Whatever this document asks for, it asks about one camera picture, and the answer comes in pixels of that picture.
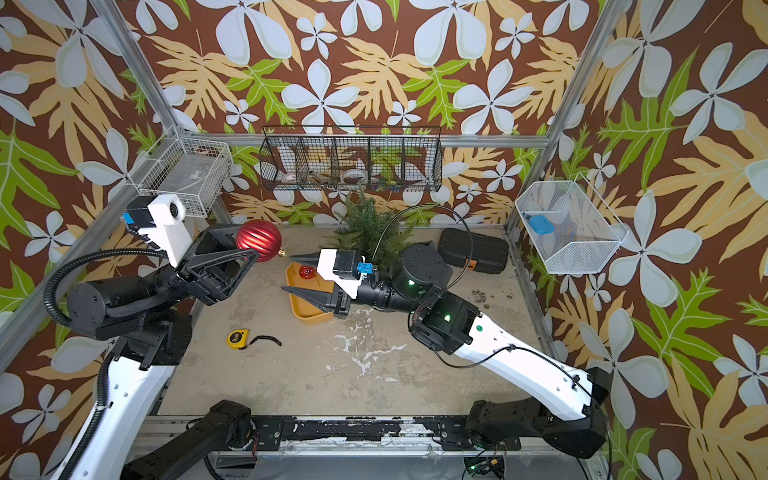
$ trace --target yellow tray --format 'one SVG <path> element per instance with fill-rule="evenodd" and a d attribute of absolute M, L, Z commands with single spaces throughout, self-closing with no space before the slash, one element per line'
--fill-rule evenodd
<path fill-rule="evenodd" d="M 309 280 L 304 280 L 299 275 L 299 268 L 301 265 L 298 263 L 291 263 L 286 269 L 286 280 L 288 286 L 298 286 L 299 288 L 307 288 L 310 290 L 319 290 L 321 292 L 331 293 L 333 291 L 333 282 L 324 280 L 317 272 L 315 276 Z M 333 318 L 333 313 L 323 312 L 322 310 L 312 306 L 306 300 L 300 299 L 298 296 L 290 295 L 290 308 L 293 311 L 293 315 L 296 315 L 299 320 L 304 323 L 313 324 L 326 322 Z"/>

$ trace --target blue sponge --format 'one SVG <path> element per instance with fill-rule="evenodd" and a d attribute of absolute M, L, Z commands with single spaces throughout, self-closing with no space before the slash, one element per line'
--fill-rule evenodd
<path fill-rule="evenodd" d="M 539 235 L 546 235 L 547 233 L 554 232 L 554 225 L 551 221 L 547 220 L 544 215 L 533 215 L 528 218 L 528 225 L 531 226 L 534 232 Z"/>

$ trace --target white wire basket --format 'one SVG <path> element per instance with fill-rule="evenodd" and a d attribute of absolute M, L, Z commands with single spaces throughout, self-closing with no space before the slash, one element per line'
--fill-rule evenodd
<path fill-rule="evenodd" d="M 601 272 L 630 232 L 597 189 L 584 181 L 587 189 L 594 192 L 594 201 L 573 180 L 534 182 L 515 200 L 525 229 L 548 273 Z M 613 226 L 599 211 L 597 205 L 601 202 L 603 209 L 616 220 Z M 533 227 L 531 221 L 543 220 L 535 219 L 536 216 L 548 220 L 551 226 L 547 224 L 547 227 L 553 227 L 550 233 L 537 233 L 541 228 Z"/>
<path fill-rule="evenodd" d="M 188 217 L 208 217 L 233 165 L 229 146 L 220 141 L 180 136 L 171 128 L 152 147 L 154 162 L 140 179 L 131 178 L 139 195 L 176 194 Z"/>

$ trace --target stained floor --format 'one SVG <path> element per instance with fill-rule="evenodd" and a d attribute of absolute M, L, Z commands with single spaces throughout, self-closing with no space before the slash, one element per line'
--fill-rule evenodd
<path fill-rule="evenodd" d="M 302 227 L 281 231 L 289 254 L 317 251 L 325 243 L 322 235 L 332 233 Z M 440 232 L 416 230 L 413 241 L 436 242 Z M 502 235 L 501 230 L 478 232 Z M 257 415 L 465 415 L 475 400 L 529 396 L 481 366 L 442 365 L 410 336 L 403 313 L 357 308 L 344 320 L 301 323 L 280 289 L 289 264 L 287 258 L 258 263 L 231 298 L 203 309 L 161 415 L 204 414 L 222 399 L 249 406 Z M 467 272 L 451 291 L 538 347 L 511 263 L 499 275 Z M 251 336 L 275 336 L 283 346 L 260 340 L 246 350 L 231 349 L 227 334 L 240 328 L 250 329 Z"/>

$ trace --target red ornament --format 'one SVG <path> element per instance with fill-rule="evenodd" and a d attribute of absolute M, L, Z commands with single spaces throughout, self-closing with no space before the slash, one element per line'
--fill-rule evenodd
<path fill-rule="evenodd" d="M 304 280 L 311 280 L 315 278 L 315 269 L 309 265 L 302 265 L 301 268 L 299 268 L 299 276 Z"/>
<path fill-rule="evenodd" d="M 250 220 L 237 231 L 235 244 L 241 250 L 252 248 L 259 252 L 257 262 L 272 260 L 280 253 L 283 238 L 280 231 L 266 220 Z"/>

